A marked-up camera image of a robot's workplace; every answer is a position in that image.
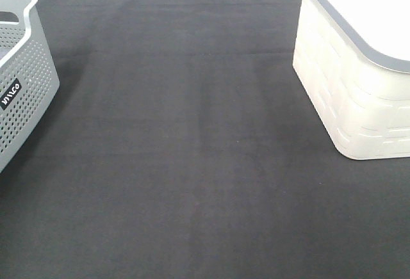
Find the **black felt table mat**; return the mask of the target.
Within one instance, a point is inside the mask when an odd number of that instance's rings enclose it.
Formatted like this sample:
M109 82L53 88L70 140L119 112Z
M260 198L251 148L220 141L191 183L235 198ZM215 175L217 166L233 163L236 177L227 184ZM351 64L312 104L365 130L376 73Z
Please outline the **black felt table mat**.
M1 173L2 278L408 278L409 159L332 144L300 0L38 0L60 88Z

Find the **white plastic basket grey rim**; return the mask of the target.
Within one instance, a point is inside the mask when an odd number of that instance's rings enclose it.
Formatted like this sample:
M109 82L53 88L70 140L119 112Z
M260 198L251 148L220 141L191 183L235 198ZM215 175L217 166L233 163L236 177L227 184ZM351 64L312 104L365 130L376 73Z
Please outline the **white plastic basket grey rim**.
M293 67L342 155L409 155L409 0L301 0Z

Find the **grey perforated plastic basket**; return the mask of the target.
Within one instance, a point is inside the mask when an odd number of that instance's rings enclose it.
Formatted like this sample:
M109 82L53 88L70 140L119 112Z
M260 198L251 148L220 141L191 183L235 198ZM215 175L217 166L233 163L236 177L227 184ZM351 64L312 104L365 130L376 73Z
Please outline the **grey perforated plastic basket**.
M60 81L36 9L38 0L1 0L1 168L32 133Z

